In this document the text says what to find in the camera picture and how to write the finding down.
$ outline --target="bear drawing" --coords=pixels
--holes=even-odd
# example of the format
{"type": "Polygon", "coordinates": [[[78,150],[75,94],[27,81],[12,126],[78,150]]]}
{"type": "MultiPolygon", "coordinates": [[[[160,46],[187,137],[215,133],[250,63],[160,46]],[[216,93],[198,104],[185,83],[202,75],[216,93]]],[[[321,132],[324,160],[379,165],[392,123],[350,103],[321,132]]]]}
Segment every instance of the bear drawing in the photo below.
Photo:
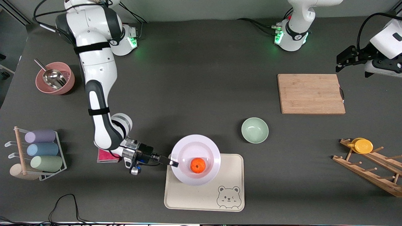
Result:
{"type": "Polygon", "coordinates": [[[242,204],[240,199],[240,188],[235,186],[233,188],[225,188],[224,186],[219,186],[218,188],[219,196],[216,202],[220,209],[238,209],[242,204]]]}

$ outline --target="black cable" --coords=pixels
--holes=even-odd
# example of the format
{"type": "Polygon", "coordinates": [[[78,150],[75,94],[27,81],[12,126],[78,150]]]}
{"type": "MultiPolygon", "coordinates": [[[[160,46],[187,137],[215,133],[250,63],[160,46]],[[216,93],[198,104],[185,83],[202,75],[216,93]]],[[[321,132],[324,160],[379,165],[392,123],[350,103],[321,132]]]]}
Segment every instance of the black cable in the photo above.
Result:
{"type": "Polygon", "coordinates": [[[37,15],[36,15],[36,13],[37,13],[39,7],[40,7],[44,2],[46,2],[46,1],[47,1],[47,0],[42,0],[42,1],[35,7],[35,10],[33,11],[33,21],[34,21],[35,23],[39,24],[39,25],[42,25],[42,26],[45,26],[45,27],[48,27],[48,28],[50,28],[50,29],[55,30],[58,34],[63,35],[63,36],[75,47],[74,42],[73,42],[73,41],[70,39],[70,37],[69,37],[68,35],[66,35],[63,31],[61,31],[61,30],[57,29],[56,27],[53,27],[53,26],[51,26],[51,25],[49,25],[49,24],[46,24],[46,23],[43,23],[43,22],[39,22],[39,21],[37,20],[37,15]]]}
{"type": "Polygon", "coordinates": [[[141,165],[141,166],[159,166],[160,162],[158,162],[157,164],[146,164],[146,163],[139,162],[138,165],[141,165]]]}
{"type": "Polygon", "coordinates": [[[70,10],[70,9],[72,9],[72,8],[75,8],[75,7],[80,7],[80,6],[92,6],[92,5],[100,5],[100,6],[103,6],[103,4],[80,4],[80,5],[75,5],[75,6],[71,6],[71,7],[69,7],[69,8],[67,8],[67,9],[64,9],[64,10],[58,10],[58,11],[52,11],[52,12],[45,12],[45,13],[41,13],[41,14],[39,14],[39,15],[36,15],[35,17],[36,18],[38,18],[38,17],[40,17],[40,16],[45,16],[45,15],[49,15],[49,14],[54,14],[54,13],[60,13],[60,12],[67,12],[68,10],[70,10]]]}
{"type": "Polygon", "coordinates": [[[110,5],[113,5],[113,1],[112,0],[106,0],[106,6],[109,8],[110,5]]]}
{"type": "Polygon", "coordinates": [[[250,19],[250,18],[239,18],[238,20],[241,20],[241,21],[250,21],[251,23],[260,25],[260,26],[262,26],[262,27],[271,28],[271,26],[265,25],[265,24],[263,24],[263,23],[260,23],[260,22],[258,22],[258,21],[256,21],[256,20],[253,20],[253,19],[250,19]]]}
{"type": "Polygon", "coordinates": [[[135,15],[133,12],[131,12],[128,8],[126,8],[125,6],[123,6],[123,5],[121,5],[121,4],[119,4],[119,6],[121,6],[123,9],[125,9],[125,10],[127,10],[129,13],[131,13],[131,15],[132,15],[140,24],[143,23],[143,22],[140,21],[139,18],[136,17],[136,15],[135,15]]]}
{"type": "Polygon", "coordinates": [[[400,16],[394,16],[394,15],[383,13],[383,12],[377,12],[377,13],[374,13],[374,14],[371,14],[370,16],[368,16],[364,20],[364,22],[361,24],[359,33],[357,34],[357,41],[356,41],[356,49],[357,49],[357,51],[360,51],[360,36],[361,36],[361,32],[363,31],[364,25],[367,23],[367,21],[369,21],[369,19],[371,19],[374,16],[385,16],[385,17],[389,17],[389,18],[392,18],[392,19],[397,19],[397,20],[400,20],[400,21],[402,20],[402,17],[400,17],[400,16]]]}
{"type": "Polygon", "coordinates": [[[6,222],[10,222],[10,223],[13,223],[13,224],[17,224],[17,222],[11,221],[11,220],[9,220],[9,219],[3,217],[3,216],[0,216],[0,220],[6,221],[6,222]]]}
{"type": "Polygon", "coordinates": [[[144,20],[144,18],[142,18],[141,16],[138,16],[137,14],[133,13],[132,11],[130,11],[130,10],[125,6],[124,3],[120,2],[120,4],[121,4],[121,6],[122,6],[125,10],[127,10],[127,11],[129,11],[131,14],[136,15],[137,17],[141,18],[145,23],[148,23],[146,20],[144,20]]]}
{"type": "Polygon", "coordinates": [[[267,26],[267,25],[265,25],[265,24],[262,24],[262,23],[260,23],[260,22],[258,22],[258,21],[255,21],[255,20],[249,19],[249,18],[239,18],[238,20],[241,20],[241,21],[249,21],[249,22],[251,22],[253,25],[255,25],[260,31],[264,32],[265,34],[268,34],[268,35],[275,35],[274,33],[270,33],[270,32],[268,32],[268,31],[262,29],[261,27],[259,27],[258,25],[263,26],[263,27],[266,27],[266,28],[271,28],[270,26],[267,26]]]}
{"type": "Polygon", "coordinates": [[[290,9],[285,13],[285,15],[283,16],[283,19],[285,19],[286,17],[288,17],[292,12],[293,12],[293,7],[290,8],[290,9]]]}
{"type": "Polygon", "coordinates": [[[52,217],[54,211],[57,209],[57,204],[59,203],[60,199],[62,199],[63,197],[65,197],[65,196],[67,196],[67,195],[71,195],[71,196],[73,196],[73,198],[74,198],[74,203],[75,203],[75,208],[76,208],[76,219],[77,219],[77,221],[80,221],[80,222],[82,222],[82,223],[93,222],[93,221],[89,221],[89,220],[82,219],[82,218],[80,217],[80,214],[79,214],[79,212],[78,212],[77,200],[76,200],[76,198],[75,198],[75,195],[74,195],[74,194],[71,194],[71,193],[61,196],[61,197],[56,201],[56,204],[54,205],[53,210],[49,213],[49,217],[48,217],[49,222],[53,222],[51,217],[52,217]]]}
{"type": "Polygon", "coordinates": [[[110,153],[113,157],[118,158],[119,161],[121,160],[121,157],[120,157],[120,156],[115,156],[110,150],[108,150],[108,151],[109,151],[109,153],[110,153]]]}

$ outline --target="black strap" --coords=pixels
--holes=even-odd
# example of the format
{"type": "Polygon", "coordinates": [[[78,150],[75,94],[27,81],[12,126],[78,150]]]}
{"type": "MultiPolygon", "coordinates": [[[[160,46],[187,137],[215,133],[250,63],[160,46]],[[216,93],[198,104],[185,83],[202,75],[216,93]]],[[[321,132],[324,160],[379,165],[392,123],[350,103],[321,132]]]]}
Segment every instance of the black strap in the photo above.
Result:
{"type": "Polygon", "coordinates": [[[295,32],[295,31],[293,31],[292,29],[290,29],[290,27],[289,27],[289,21],[286,23],[285,29],[286,29],[286,32],[287,32],[290,36],[292,36],[292,39],[293,39],[294,41],[301,40],[301,39],[307,34],[307,31],[305,31],[305,32],[303,32],[303,33],[297,33],[297,32],[295,32]]]}
{"type": "Polygon", "coordinates": [[[105,114],[107,114],[109,112],[110,112],[109,107],[101,108],[101,109],[97,109],[97,110],[88,109],[88,113],[89,113],[90,116],[93,116],[93,115],[105,115],[105,114]]]}
{"type": "Polygon", "coordinates": [[[102,50],[103,48],[110,48],[109,42],[100,42],[100,43],[95,43],[95,44],[91,44],[91,45],[75,47],[74,51],[76,54],[79,54],[79,53],[88,52],[88,51],[102,50]]]}

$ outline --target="orange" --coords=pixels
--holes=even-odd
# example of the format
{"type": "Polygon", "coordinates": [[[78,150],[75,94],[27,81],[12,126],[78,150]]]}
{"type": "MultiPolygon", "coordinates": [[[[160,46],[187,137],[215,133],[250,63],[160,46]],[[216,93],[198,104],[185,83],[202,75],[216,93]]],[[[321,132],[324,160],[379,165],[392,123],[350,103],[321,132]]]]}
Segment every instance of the orange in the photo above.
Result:
{"type": "Polygon", "coordinates": [[[202,173],[205,170],[205,161],[202,158],[195,158],[190,164],[191,171],[195,173],[202,173]]]}

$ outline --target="pink bowl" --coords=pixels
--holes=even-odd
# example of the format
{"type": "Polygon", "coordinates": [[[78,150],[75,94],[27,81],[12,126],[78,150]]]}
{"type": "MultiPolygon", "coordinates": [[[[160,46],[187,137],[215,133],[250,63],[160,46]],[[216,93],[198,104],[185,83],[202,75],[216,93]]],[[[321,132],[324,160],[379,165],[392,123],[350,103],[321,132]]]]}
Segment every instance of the pink bowl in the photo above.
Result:
{"type": "Polygon", "coordinates": [[[35,84],[36,88],[38,88],[41,92],[48,93],[48,94],[53,94],[53,95],[62,95],[65,94],[66,92],[70,91],[75,83],[75,77],[74,73],[71,71],[70,67],[62,62],[54,62],[46,65],[46,68],[48,69],[57,69],[59,70],[64,77],[67,80],[67,83],[61,87],[58,90],[55,90],[54,88],[48,86],[44,81],[43,81],[43,74],[45,71],[41,69],[38,72],[38,75],[36,76],[35,84]]]}

